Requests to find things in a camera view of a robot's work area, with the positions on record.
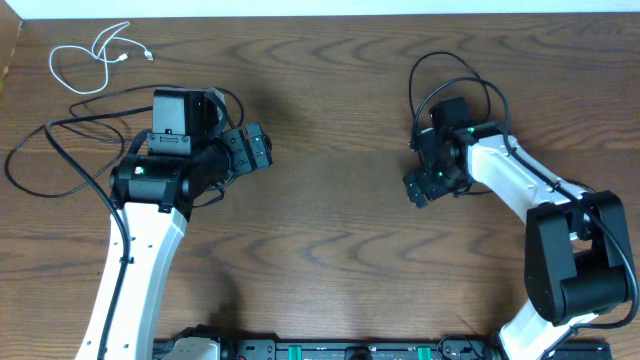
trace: wooden table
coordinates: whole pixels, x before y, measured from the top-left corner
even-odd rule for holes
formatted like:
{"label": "wooden table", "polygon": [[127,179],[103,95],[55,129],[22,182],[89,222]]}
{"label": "wooden table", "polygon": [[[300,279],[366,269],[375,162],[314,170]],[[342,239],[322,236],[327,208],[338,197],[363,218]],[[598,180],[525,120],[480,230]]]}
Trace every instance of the wooden table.
{"label": "wooden table", "polygon": [[[113,23],[26,23],[0,95],[3,155],[85,98],[49,73],[52,47],[90,45]],[[424,339],[489,334],[515,315],[526,299],[520,220],[493,195],[446,197],[417,210],[402,185],[417,166],[407,147],[407,77],[434,50],[454,51],[501,87],[514,134],[534,157],[619,195],[640,252],[640,14],[156,19],[134,21],[123,35],[146,44],[155,61],[123,46],[130,60],[111,67],[108,91],[150,83],[229,88],[274,144],[272,168],[194,212],[158,337],[204,323],[281,338]],[[78,88],[102,84],[102,65],[86,55],[60,53],[56,63]],[[462,74],[449,58],[433,58],[416,74],[416,98]],[[446,95],[456,94],[484,112],[476,84]],[[151,92],[140,92],[81,110],[150,102]],[[502,120],[495,97],[494,104]],[[151,117],[112,123],[131,136]],[[57,134],[92,171],[117,151]],[[80,182],[43,136],[12,170],[40,191]],[[107,176],[100,183],[108,186]],[[47,200],[4,178],[0,188],[0,359],[71,358],[104,266],[108,212],[90,190]],[[639,331],[636,321],[584,336],[606,338],[617,359],[635,359]]]}

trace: white usb cable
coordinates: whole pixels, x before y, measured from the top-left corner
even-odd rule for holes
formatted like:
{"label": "white usb cable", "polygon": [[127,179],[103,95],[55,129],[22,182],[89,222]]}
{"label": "white usb cable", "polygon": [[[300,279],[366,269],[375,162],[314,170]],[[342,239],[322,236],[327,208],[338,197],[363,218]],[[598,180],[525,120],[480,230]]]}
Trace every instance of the white usb cable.
{"label": "white usb cable", "polygon": [[[147,58],[147,60],[153,61],[153,54],[151,54],[151,51],[149,51],[146,46],[142,45],[141,43],[139,43],[137,41],[116,36],[120,31],[126,29],[129,25],[131,25],[131,23],[128,22],[128,21],[125,21],[125,22],[122,22],[122,23],[119,23],[119,24],[115,24],[113,26],[110,26],[110,27],[102,30],[102,32],[100,34],[98,34],[98,37],[96,37],[96,39],[93,41],[93,44],[91,45],[91,50],[83,48],[82,46],[77,46],[77,45],[61,45],[61,46],[53,48],[53,50],[51,50],[51,53],[49,54],[49,70],[51,70],[51,74],[53,74],[53,77],[55,77],[56,80],[58,80],[62,85],[66,86],[67,89],[73,91],[76,94],[80,94],[80,95],[95,94],[97,92],[100,92],[100,91],[104,90],[104,88],[107,87],[107,84],[109,84],[109,64],[113,64],[113,63],[117,63],[117,62],[120,62],[120,61],[124,61],[129,57],[125,53],[125,54],[122,54],[122,55],[118,56],[117,59],[109,60],[107,58],[107,45],[109,44],[109,42],[111,40],[126,41],[126,42],[129,42],[129,43],[138,45],[144,50],[144,56]],[[100,51],[98,51],[98,53],[96,53],[96,50],[95,50],[96,44],[98,43],[98,41],[100,40],[102,35],[104,35],[106,32],[108,32],[110,30],[113,30],[113,29],[116,29],[116,30],[113,31],[113,33],[107,38],[107,40],[104,41],[104,43],[102,43],[102,46],[100,47]],[[53,70],[53,54],[56,51],[60,50],[60,49],[82,50],[82,51],[86,52],[87,54],[91,55],[91,57],[94,58],[95,60],[102,61],[104,63],[104,84],[102,85],[102,87],[100,87],[99,89],[96,89],[96,90],[92,90],[92,91],[79,91],[79,90],[74,89],[71,85],[67,84],[64,80],[62,80],[58,76],[58,74],[56,74],[56,72]]]}

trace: black metal base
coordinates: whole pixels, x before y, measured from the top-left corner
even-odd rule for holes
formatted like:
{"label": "black metal base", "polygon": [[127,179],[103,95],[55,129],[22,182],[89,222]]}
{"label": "black metal base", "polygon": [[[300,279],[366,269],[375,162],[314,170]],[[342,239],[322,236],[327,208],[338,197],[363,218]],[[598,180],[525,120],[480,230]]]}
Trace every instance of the black metal base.
{"label": "black metal base", "polygon": [[[280,341],[274,339],[232,340],[220,337],[211,328],[199,325],[183,331],[175,340],[154,344],[154,360],[162,359],[179,338],[211,338],[221,344],[219,360],[477,360],[469,341],[444,342],[325,342]],[[487,349],[487,341],[470,340],[482,360],[503,359]],[[611,348],[604,342],[570,342],[552,357],[554,360],[612,360]]]}

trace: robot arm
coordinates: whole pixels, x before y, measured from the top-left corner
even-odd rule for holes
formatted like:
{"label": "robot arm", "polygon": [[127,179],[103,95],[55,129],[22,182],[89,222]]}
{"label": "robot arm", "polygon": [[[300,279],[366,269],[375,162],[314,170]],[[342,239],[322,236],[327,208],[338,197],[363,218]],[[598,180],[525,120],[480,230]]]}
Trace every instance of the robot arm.
{"label": "robot arm", "polygon": [[[443,101],[430,112],[433,128],[412,142],[422,167],[404,178],[409,199],[425,207],[425,197],[433,201],[461,193],[477,181],[526,225],[525,285],[530,299],[499,333],[496,351],[502,358],[540,359],[571,326],[590,322],[630,299],[631,284],[619,255],[586,214],[509,154],[501,124],[476,125],[462,98]],[[632,259],[624,210],[615,195],[590,194],[566,183],[529,156],[515,137],[508,136],[508,141],[535,170],[595,209]],[[576,239],[592,240],[592,248],[574,254],[571,241]]]}
{"label": "robot arm", "polygon": [[[167,274],[194,200],[208,189],[223,194],[236,177],[272,163],[271,144],[259,124],[246,126],[249,140],[238,128],[223,132],[224,96],[215,89],[158,89],[153,111],[153,129],[136,137],[141,141],[132,142],[111,173],[111,201],[129,239],[122,239],[112,217],[107,261],[78,360],[151,359]],[[138,155],[145,138],[148,155]],[[129,259],[121,257],[125,241]],[[117,284],[122,261],[128,264]],[[120,295],[109,318],[118,285]],[[107,333],[105,324],[110,325]]]}

